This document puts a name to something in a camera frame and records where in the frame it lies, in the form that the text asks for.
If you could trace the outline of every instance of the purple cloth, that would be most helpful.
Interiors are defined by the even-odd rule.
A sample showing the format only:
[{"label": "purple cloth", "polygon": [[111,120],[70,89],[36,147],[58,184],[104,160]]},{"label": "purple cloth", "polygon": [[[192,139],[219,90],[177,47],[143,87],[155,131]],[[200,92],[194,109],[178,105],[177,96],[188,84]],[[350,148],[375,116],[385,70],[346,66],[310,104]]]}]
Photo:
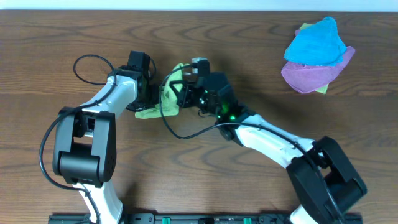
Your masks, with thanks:
[{"label": "purple cloth", "polygon": [[343,62],[336,64],[334,67],[287,62],[282,69],[282,76],[297,92],[310,93],[332,82],[347,66],[354,54],[355,49],[347,47],[346,52],[343,54]]}]

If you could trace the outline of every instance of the green cloth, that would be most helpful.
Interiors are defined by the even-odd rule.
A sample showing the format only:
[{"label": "green cloth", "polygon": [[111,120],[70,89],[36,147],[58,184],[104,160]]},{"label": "green cloth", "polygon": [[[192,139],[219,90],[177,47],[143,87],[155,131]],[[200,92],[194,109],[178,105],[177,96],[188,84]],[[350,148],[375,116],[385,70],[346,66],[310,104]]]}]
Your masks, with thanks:
[{"label": "green cloth", "polygon": [[[303,23],[303,25],[301,25],[301,27],[300,27],[300,30],[308,28],[310,26],[312,26],[312,24]],[[323,87],[317,89],[316,91],[319,93],[326,94],[326,91],[328,90],[328,86],[329,86],[329,84],[326,84]]]},{"label": "green cloth", "polygon": [[[180,63],[176,65],[173,70],[181,66],[184,66],[184,64]],[[162,111],[164,116],[175,116],[178,115],[178,112],[180,112],[180,107],[179,105],[177,105],[177,96],[174,94],[173,90],[169,85],[171,81],[177,81],[177,80],[182,80],[182,70],[178,70],[175,73],[171,74],[171,76],[169,76],[169,79],[167,79],[166,81],[165,87],[162,92]],[[180,91],[182,89],[182,84],[176,84],[174,85],[174,87],[175,89],[177,89],[177,91]],[[159,118],[159,117],[161,117],[159,104],[156,104],[154,108],[136,112],[136,118],[139,119],[149,119],[149,118]]]}]

